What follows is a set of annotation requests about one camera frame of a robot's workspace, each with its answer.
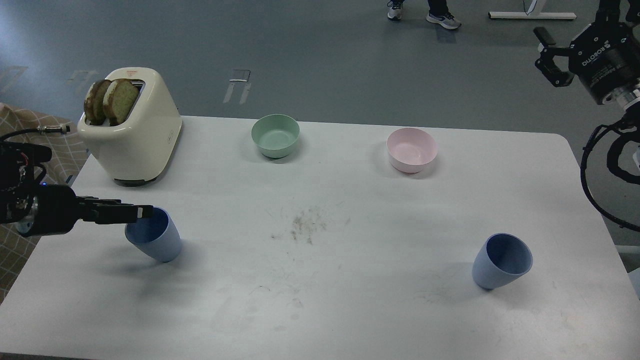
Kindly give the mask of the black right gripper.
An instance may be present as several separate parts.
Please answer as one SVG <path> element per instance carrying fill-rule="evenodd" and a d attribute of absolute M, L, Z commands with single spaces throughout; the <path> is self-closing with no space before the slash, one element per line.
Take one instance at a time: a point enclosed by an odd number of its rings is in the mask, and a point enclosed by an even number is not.
<path fill-rule="evenodd" d="M 576 75 L 597 105 L 620 100 L 639 88 L 639 41 L 628 23 L 590 23 L 570 42 L 559 47 L 546 27 L 533 33 L 542 45 L 534 65 L 554 87 L 569 86 Z M 561 70 L 555 57 L 569 59 L 569 70 Z"/>

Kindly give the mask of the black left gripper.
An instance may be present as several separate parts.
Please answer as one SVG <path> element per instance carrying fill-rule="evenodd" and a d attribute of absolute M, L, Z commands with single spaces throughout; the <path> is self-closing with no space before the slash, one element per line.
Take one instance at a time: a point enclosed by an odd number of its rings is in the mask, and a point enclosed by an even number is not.
<path fill-rule="evenodd" d="M 61 235 L 68 233 L 78 219 L 95 224 L 133 224 L 153 214 L 153 205 L 77 197 L 69 186 L 41 184 L 35 188 L 29 214 L 14 227 L 23 237 Z"/>

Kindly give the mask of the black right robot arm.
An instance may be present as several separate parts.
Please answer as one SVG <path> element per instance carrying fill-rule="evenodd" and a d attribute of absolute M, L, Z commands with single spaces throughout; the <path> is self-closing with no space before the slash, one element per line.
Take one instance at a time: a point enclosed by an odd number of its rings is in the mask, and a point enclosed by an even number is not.
<path fill-rule="evenodd" d="M 542 26 L 534 28 L 541 44 L 535 67 L 554 87 L 578 78 L 598 105 L 616 102 L 624 115 L 606 130 L 618 137 L 606 153 L 606 168 L 624 182 L 637 185 L 639 176 L 624 170 L 619 159 L 628 143 L 639 142 L 639 41 L 622 22 L 591 23 L 567 47 L 557 45 Z"/>

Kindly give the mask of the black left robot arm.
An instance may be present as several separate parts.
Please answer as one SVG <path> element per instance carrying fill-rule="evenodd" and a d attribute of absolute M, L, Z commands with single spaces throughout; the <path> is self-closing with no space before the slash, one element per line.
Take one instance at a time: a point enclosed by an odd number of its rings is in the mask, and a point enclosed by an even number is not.
<path fill-rule="evenodd" d="M 61 235 L 77 221 L 95 224 L 132 224 L 154 215 L 152 205 L 123 203 L 119 199 L 77 196 L 65 184 L 45 184 L 44 164 L 53 151 L 48 146 L 9 141 L 28 133 L 70 132 L 70 125 L 38 126 L 1 136 L 0 212 L 2 224 L 14 224 L 19 235 Z"/>

